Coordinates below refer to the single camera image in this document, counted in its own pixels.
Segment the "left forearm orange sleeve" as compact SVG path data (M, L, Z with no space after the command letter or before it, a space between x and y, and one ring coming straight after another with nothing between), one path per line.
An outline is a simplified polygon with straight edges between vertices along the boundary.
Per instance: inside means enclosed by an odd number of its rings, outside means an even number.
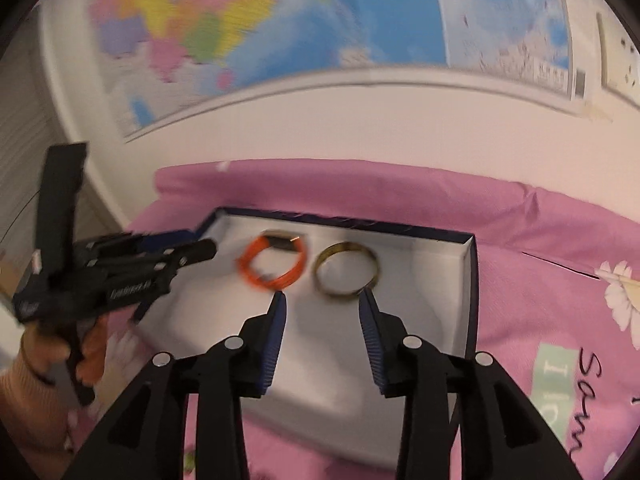
M61 479L73 459L68 411L20 352L1 373L1 421L39 479Z

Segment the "person's left hand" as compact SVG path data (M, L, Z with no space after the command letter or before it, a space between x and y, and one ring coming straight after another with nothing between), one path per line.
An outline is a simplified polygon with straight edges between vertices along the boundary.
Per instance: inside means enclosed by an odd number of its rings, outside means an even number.
M108 336L108 317L100 316L82 340L85 359L76 366L76 378L87 387L94 386L103 376ZM30 369L46 376L53 365L65 363L70 346L55 335L47 335L37 323L29 323L21 340L21 354Z

